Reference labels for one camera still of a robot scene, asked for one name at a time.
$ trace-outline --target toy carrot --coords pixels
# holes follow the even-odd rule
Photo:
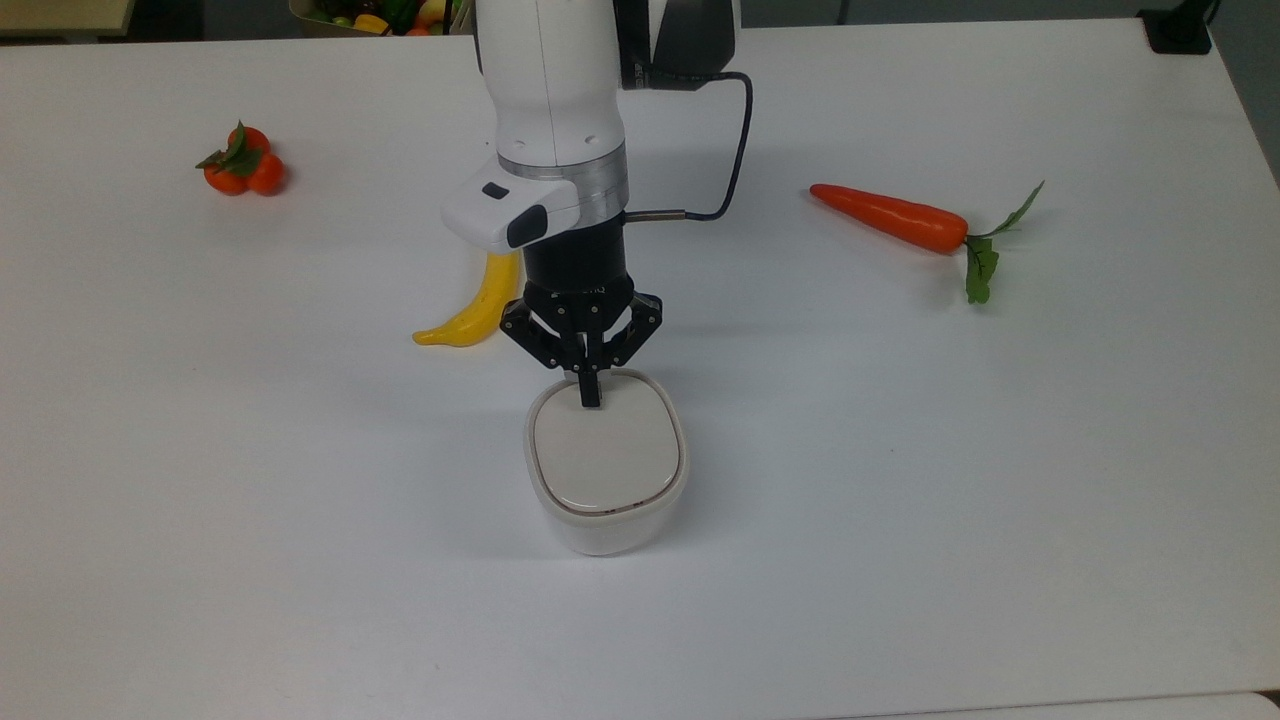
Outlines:
[[[991,275],[996,273],[996,264],[1000,261],[1000,254],[991,249],[991,238],[1014,229],[1014,224],[1027,214],[1042,187],[1044,187],[1043,181],[1036,186],[1021,208],[996,229],[983,234],[969,234],[969,223],[960,215],[919,202],[838,184],[814,184],[809,187],[809,192],[846,215],[925,250],[950,255],[964,245],[969,254],[965,293],[970,304],[982,305],[991,299]]]

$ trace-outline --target toy fruit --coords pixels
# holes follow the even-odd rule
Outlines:
[[[205,172],[205,182],[225,195],[252,190],[259,195],[275,195],[287,174],[284,163],[271,152],[271,141],[257,128],[236,123],[227,137],[227,150],[216,150],[196,164]]]
[[[507,302],[516,297],[520,287],[520,254],[489,254],[484,279],[471,302],[449,322],[413,333],[419,345],[452,345],[467,347],[493,334],[502,320]]]

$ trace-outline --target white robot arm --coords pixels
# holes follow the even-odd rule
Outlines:
[[[524,251],[529,283],[503,329],[548,368],[575,373],[582,405],[598,406],[596,373],[626,363],[662,322],[662,302],[626,273],[617,91],[719,79],[739,0],[476,0],[475,12],[497,154],[448,197],[444,223],[489,252]],[[676,217],[646,215],[632,220]],[[628,309],[627,328],[605,340]]]

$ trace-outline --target yellow banana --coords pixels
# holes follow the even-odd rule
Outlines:
[[[471,304],[438,328],[413,333],[419,345],[467,347],[493,334],[502,320],[502,309],[520,288],[520,252],[489,254],[484,281]]]

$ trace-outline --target black cable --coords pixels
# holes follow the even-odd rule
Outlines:
[[[742,156],[746,154],[746,138],[751,133],[751,108],[755,105],[755,92],[751,87],[751,78],[746,73],[728,72],[728,73],[716,73],[710,76],[680,76],[664,73],[650,68],[653,74],[667,79],[675,79],[680,82],[719,82],[726,79],[736,79],[742,83],[742,90],[745,91],[745,102],[742,109],[742,133],[737,140],[737,152],[733,155],[733,172],[728,177],[728,190],[724,191],[724,201],[714,213],[690,213],[689,210],[640,210],[637,213],[626,213],[625,219],[628,223],[643,223],[649,220],[698,220],[709,222],[718,220],[724,217],[731,202],[733,202],[733,191],[737,190],[737,176],[742,170]]]

